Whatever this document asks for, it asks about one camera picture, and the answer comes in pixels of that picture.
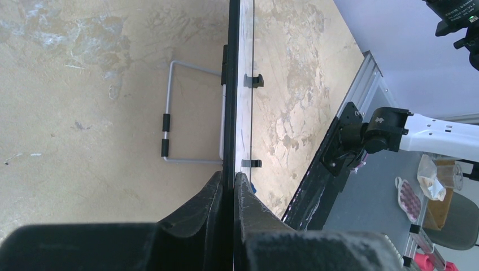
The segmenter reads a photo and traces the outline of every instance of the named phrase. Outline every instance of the black clip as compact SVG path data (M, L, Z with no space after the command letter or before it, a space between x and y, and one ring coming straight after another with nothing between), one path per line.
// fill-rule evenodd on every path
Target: black clip
M263 166L261 160L241 160L241 166L244 168L260 168Z
M257 77L249 77L248 75L245 75L243 86L254 89L264 86L263 76L261 74Z

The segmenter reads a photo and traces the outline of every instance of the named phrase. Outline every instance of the black mounting plate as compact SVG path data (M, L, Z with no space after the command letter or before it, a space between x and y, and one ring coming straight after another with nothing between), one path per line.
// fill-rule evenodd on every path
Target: black mounting plate
M351 159L347 152L343 150L341 143L340 131L350 124L362 123L363 117L353 102L348 102L339 117L339 124L333 131L331 140L326 145L325 151L321 157L321 162L324 167L331 172L335 177L339 176L341 170L345 166L346 161Z

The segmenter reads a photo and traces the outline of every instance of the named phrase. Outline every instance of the plastic bag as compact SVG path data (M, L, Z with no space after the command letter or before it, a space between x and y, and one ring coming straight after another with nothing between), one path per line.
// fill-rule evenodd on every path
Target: plastic bag
M417 169L417 180L426 195L431 200L443 201L446 189L437 180L437 167L429 155L423 155Z

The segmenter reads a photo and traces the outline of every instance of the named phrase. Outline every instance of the chair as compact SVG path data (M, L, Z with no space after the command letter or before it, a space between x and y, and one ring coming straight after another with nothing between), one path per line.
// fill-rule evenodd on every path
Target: chair
M470 199L454 193L442 230L424 231L435 244L452 250L469 250L479 234L479 208Z

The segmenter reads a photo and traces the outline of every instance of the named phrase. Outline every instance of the worn beige tabletop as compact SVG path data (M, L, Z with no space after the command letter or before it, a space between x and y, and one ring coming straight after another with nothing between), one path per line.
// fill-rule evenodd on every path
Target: worn beige tabletop
M333 0L255 0L256 196L281 217L362 61Z

